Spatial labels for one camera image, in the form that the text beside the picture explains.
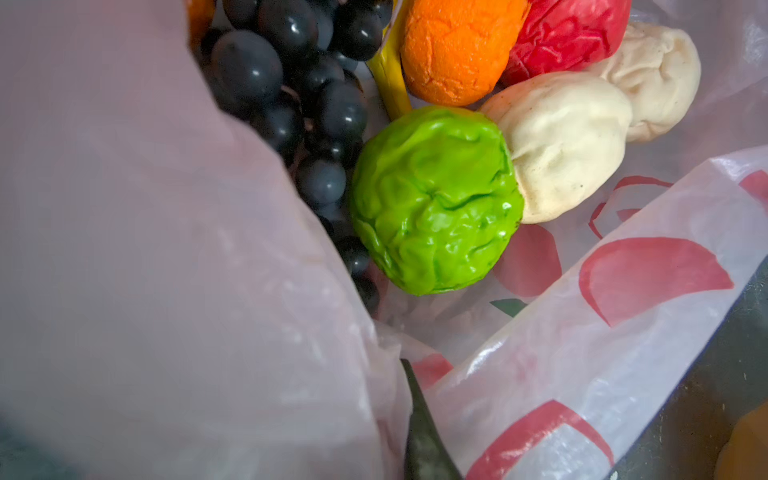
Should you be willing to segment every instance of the orange fruit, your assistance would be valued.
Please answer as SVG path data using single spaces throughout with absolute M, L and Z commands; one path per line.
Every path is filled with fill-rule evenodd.
M 507 66 L 527 0 L 415 0 L 400 50 L 410 91 L 463 106 L 493 90 Z
M 216 0 L 186 0 L 190 45 L 197 45 L 208 31 L 216 13 Z

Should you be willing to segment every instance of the gray surface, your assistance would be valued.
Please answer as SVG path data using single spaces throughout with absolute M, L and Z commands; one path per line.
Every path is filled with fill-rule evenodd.
M 767 283 L 768 258 L 612 480 L 713 477 L 736 422 L 768 400 Z

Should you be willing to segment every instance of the green leaf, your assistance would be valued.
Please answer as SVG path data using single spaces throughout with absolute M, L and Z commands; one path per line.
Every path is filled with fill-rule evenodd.
M 507 298 L 504 300 L 494 300 L 491 305 L 495 306 L 502 312 L 506 313 L 512 318 L 515 318 L 520 310 L 523 310 L 528 304 L 522 300 L 516 298 Z

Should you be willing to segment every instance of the dark green object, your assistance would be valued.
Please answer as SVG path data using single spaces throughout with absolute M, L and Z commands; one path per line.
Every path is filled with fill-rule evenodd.
M 401 359 L 413 398 L 413 414 L 406 445 L 405 480 L 462 480 L 440 440 L 416 375 L 408 360 Z

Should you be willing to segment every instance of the plastic bag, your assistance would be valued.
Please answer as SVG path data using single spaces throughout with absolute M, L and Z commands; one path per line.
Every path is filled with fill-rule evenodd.
M 687 118 L 480 283 L 389 285 L 377 334 L 180 2 L 6 5 L 0 412 L 109 480 L 398 478 L 402 351 L 467 478 L 600 478 L 768 253 L 765 5 L 634 7 L 697 44 Z

